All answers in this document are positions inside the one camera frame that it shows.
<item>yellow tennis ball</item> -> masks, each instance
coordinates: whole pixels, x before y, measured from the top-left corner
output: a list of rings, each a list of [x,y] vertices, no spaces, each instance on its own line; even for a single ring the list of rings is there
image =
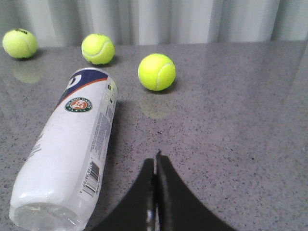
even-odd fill
[[[139,64],[138,76],[141,84],[154,91],[168,88],[175,80],[173,61],[164,54],[150,54]]]
[[[24,29],[13,29],[8,31],[2,40],[4,50],[13,58],[29,58],[38,49],[35,36]]]
[[[115,54],[115,47],[106,35],[90,34],[83,40],[81,52],[90,63],[107,64]]]

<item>roland garros logo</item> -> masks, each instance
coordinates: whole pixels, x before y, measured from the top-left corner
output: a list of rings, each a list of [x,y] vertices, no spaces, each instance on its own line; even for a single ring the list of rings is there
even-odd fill
[[[86,98],[76,97],[66,103],[65,109],[69,112],[87,112],[92,109],[92,103]]]

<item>white curtain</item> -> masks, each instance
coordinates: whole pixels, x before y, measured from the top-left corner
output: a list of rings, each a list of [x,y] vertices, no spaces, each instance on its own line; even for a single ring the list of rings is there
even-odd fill
[[[308,0],[0,0],[0,35],[17,27],[40,47],[306,40]]]

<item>black plastic piece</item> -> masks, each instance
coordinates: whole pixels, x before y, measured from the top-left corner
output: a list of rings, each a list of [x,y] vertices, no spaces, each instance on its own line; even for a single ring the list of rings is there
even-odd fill
[[[92,231],[154,231],[154,160],[146,159],[128,193]]]
[[[157,202],[161,231],[235,231],[187,188],[167,156],[157,159]]]

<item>gray speckled surface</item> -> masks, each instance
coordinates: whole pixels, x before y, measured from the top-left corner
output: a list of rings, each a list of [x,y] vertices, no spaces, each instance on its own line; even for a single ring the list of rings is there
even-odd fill
[[[308,230],[308,51],[304,42],[116,46],[106,66],[119,99],[103,188],[86,231],[127,192],[143,160],[168,155],[192,192],[239,231]],[[139,83],[141,59],[177,67],[162,93]],[[79,47],[17,61],[0,50],[0,230],[15,177],[71,74]]]

